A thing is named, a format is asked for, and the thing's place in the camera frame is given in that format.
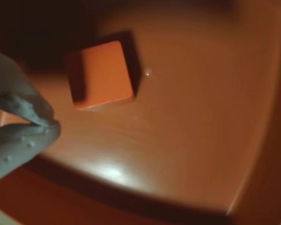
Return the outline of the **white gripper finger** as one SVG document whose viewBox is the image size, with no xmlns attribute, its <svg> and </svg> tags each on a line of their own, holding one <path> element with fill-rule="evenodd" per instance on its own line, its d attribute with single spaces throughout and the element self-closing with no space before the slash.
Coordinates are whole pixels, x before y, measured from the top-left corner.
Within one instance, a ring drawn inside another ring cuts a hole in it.
<svg viewBox="0 0 281 225">
<path fill-rule="evenodd" d="M 0 53 L 0 109 L 29 122 L 48 126 L 54 122 L 54 110 L 34 88 L 20 67 Z"/>
<path fill-rule="evenodd" d="M 0 127 L 0 179 L 29 162 L 60 136 L 60 123 L 8 124 Z"/>
</svg>

